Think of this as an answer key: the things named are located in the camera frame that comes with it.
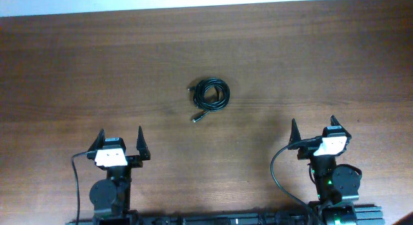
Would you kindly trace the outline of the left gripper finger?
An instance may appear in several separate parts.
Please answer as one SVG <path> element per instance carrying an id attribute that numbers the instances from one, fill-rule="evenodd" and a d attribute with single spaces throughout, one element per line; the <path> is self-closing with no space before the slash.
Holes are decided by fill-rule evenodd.
<path id="1" fill-rule="evenodd" d="M 88 151 L 94 152 L 100 150 L 103 147 L 103 143 L 105 141 L 105 131 L 104 129 L 100 129 L 99 134 L 92 145 L 89 147 Z"/>
<path id="2" fill-rule="evenodd" d="M 143 135 L 143 129 L 141 126 L 139 126 L 138 128 L 136 149 L 139 152 L 139 156 L 143 161 L 148 161 L 151 159 L 151 154 L 146 144 L 146 141 Z"/>

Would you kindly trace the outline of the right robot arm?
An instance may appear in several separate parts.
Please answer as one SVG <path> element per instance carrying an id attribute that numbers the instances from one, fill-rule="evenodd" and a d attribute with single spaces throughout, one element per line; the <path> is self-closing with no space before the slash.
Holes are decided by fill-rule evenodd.
<path id="1" fill-rule="evenodd" d="M 302 139 L 296 121 L 292 120 L 289 144 L 297 150 L 299 160 L 308 160 L 310 178 L 316 185 L 318 201 L 309 204 L 317 224 L 357 224 L 354 201 L 362 171 L 349 164 L 338 164 L 336 158 L 347 150 L 352 136 L 334 117 L 319 136 Z"/>

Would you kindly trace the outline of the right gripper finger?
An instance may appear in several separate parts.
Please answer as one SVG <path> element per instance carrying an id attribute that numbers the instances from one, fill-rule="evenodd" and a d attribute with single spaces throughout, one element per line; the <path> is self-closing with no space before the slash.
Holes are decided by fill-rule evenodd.
<path id="1" fill-rule="evenodd" d="M 330 124 L 331 126 L 340 126 L 341 129 L 343 130 L 343 132 L 345 133 L 345 135 L 348 138 L 351 138 L 351 134 L 339 123 L 339 121 L 336 119 L 336 117 L 334 115 L 331 115 L 330 117 Z"/>
<path id="2" fill-rule="evenodd" d="M 297 143 L 301 141 L 301 134 L 299 132 L 299 129 L 297 127 L 297 123 L 295 118 L 292 119 L 291 121 L 291 132 L 290 132 L 290 138 L 289 138 L 289 150 L 296 150 L 297 149 Z"/>

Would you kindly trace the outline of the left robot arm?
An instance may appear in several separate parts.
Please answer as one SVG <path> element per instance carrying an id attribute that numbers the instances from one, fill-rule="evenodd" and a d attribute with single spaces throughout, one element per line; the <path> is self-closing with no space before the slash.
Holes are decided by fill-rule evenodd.
<path id="1" fill-rule="evenodd" d="M 90 189 L 89 199 L 94 205 L 93 224 L 138 224 L 139 215 L 130 209 L 132 169 L 141 168 L 150 160 L 150 151 L 138 128 L 137 155 L 127 155 L 122 138 L 106 138 L 101 130 L 87 151 L 87 158 L 106 172 L 106 178 L 97 181 Z"/>

